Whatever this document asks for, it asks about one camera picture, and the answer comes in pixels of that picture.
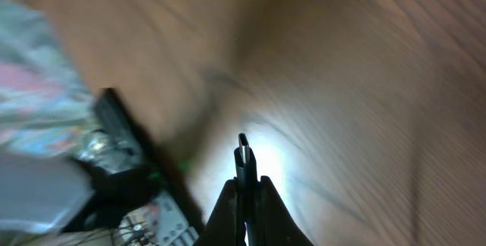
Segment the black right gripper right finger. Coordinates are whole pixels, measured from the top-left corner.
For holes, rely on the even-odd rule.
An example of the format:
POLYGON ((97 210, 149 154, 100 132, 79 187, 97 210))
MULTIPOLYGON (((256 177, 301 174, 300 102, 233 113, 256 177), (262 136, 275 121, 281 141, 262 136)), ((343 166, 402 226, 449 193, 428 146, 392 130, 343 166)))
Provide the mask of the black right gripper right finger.
POLYGON ((254 200, 256 245, 313 246, 291 217, 269 177, 260 177, 254 200))

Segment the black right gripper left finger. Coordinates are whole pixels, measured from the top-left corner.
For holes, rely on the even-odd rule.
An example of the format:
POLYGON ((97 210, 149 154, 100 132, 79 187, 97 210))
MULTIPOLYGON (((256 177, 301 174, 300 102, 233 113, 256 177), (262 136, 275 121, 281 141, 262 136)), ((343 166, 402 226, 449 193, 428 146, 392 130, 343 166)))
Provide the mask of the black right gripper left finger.
POLYGON ((237 220, 235 180, 228 180, 194 246, 245 246, 245 225, 237 220))

